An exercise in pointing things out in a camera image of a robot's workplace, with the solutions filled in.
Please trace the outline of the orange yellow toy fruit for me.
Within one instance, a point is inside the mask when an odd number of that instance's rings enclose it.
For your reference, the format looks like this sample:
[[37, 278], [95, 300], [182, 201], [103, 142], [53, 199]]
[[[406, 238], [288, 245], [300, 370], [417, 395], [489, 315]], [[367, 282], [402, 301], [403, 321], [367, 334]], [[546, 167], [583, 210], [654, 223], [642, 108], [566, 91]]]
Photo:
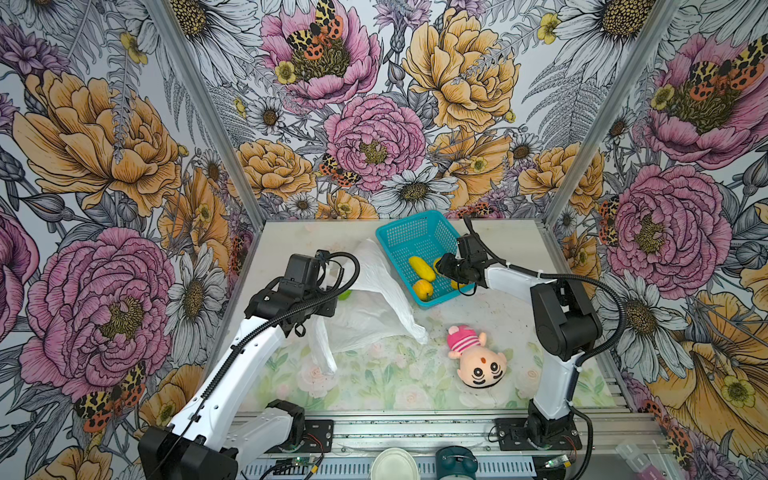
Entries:
[[412, 285], [416, 297], [422, 302], [430, 302], [434, 295], [433, 284], [427, 280], [420, 279]]

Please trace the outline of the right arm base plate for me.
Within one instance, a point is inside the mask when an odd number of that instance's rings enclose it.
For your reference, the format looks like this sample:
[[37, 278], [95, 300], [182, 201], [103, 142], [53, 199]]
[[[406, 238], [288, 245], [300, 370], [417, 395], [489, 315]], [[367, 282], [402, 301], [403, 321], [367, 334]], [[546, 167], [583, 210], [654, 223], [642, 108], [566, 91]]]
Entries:
[[494, 432], [502, 451], [550, 451], [583, 448], [572, 417], [558, 420], [497, 418]]

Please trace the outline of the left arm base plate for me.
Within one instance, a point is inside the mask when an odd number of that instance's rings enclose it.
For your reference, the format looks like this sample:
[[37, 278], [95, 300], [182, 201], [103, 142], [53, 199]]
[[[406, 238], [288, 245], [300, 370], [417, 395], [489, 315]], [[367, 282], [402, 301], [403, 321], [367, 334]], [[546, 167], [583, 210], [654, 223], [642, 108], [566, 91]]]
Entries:
[[305, 420], [301, 427], [292, 426], [286, 441], [277, 446], [282, 453], [330, 453], [335, 422], [330, 419]]

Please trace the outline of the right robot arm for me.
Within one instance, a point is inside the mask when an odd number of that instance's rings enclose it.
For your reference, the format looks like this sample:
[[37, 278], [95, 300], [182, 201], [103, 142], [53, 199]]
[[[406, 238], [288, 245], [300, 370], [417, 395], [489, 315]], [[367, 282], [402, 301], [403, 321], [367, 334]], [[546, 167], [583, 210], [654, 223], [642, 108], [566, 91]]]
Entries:
[[[457, 240], [458, 251], [446, 253], [436, 263], [438, 273], [458, 285], [509, 294], [527, 302], [533, 312], [538, 343], [545, 351], [540, 383], [529, 402], [520, 427], [501, 427], [502, 441], [520, 435], [531, 449], [545, 449], [575, 433], [580, 412], [574, 395], [583, 364], [615, 346], [628, 324], [628, 314], [617, 290], [607, 283], [576, 274], [534, 271], [512, 264], [495, 254], [475, 231]], [[618, 324], [604, 337], [603, 324], [587, 285], [606, 294], [618, 311]]]

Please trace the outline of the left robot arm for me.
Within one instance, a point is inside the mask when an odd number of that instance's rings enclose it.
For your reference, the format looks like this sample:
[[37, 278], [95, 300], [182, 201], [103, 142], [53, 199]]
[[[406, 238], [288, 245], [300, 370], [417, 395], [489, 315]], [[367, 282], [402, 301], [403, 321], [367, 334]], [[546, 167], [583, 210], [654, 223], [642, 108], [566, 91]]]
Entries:
[[267, 361], [313, 316], [330, 318], [361, 273], [351, 253], [293, 254], [283, 275], [254, 294], [227, 354], [165, 427], [151, 427], [138, 451], [148, 479], [234, 479], [243, 466], [278, 447], [300, 448], [305, 411], [275, 400], [254, 420], [232, 422]]

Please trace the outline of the white plastic bag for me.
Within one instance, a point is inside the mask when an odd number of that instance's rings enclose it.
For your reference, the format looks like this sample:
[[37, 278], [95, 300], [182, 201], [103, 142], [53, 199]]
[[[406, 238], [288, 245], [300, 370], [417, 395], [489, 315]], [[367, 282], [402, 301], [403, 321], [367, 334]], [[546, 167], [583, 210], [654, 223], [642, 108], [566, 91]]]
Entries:
[[367, 348], [392, 336], [410, 337], [422, 345], [428, 341], [426, 328], [416, 322], [377, 242], [366, 239], [352, 254], [361, 267], [358, 279], [346, 298], [338, 300], [331, 317], [314, 315], [307, 327], [313, 360], [325, 374], [337, 371], [336, 353]]

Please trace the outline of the small yellow toy banana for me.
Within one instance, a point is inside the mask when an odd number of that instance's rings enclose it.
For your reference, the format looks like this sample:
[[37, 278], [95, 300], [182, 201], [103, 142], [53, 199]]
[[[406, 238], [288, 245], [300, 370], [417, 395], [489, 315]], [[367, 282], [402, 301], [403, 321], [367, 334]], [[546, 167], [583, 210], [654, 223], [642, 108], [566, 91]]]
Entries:
[[412, 256], [409, 258], [408, 263], [421, 280], [427, 282], [434, 282], [436, 280], [436, 273], [432, 266], [421, 257]]

